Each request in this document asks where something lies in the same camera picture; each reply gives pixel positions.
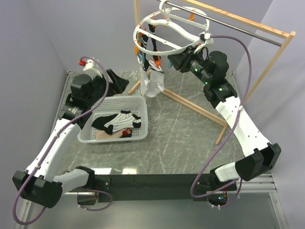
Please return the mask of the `round white clip hanger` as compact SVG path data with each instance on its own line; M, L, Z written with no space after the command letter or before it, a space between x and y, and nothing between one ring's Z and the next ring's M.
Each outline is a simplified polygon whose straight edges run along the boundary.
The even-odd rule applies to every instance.
M200 33L204 31L209 32L209 20L205 19L205 22L199 23L194 20L195 14L179 10L172 6L166 8L164 5L165 0L161 0L157 11L144 17L135 26L132 35L135 45L135 55L141 56L141 52L144 52L150 56L168 56L181 53L188 46L197 46L197 52L203 47L209 46L202 46L199 38ZM207 16L200 9L185 7ZM155 35L150 33L148 24L156 26ZM141 47L143 34L148 36L146 49ZM153 51L151 38L156 39L156 52Z

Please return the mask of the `white black striped sock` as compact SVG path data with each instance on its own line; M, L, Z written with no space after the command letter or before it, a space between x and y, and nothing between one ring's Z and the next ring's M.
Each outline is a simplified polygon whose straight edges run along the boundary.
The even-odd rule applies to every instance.
M108 134L113 134L125 128L140 128L141 118L130 111L121 111L118 115L103 127Z

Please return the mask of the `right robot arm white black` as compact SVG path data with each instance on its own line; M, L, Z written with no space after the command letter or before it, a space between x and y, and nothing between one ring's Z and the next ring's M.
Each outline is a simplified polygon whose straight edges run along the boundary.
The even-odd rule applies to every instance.
M226 54L213 51L204 58L202 52L189 46L181 53L169 55L168 60L176 70L191 72L204 83L204 96L233 130L244 154L239 161L213 169L210 187L220 190L226 181L239 178L249 181L273 169L281 148L259 131L241 105L237 92L226 80L229 68Z

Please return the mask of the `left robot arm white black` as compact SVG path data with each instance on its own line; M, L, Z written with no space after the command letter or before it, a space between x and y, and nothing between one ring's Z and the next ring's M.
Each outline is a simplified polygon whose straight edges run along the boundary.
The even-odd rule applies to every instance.
M24 172L16 171L12 180L23 199L54 207L61 196L75 188L89 192L95 187L95 172L78 166L73 171L57 176L55 173L63 155L76 135L84 128L92 115L91 108L105 96L125 91L129 81L108 69L109 82L95 74L77 74L70 84L70 93L59 112L53 133L36 159Z

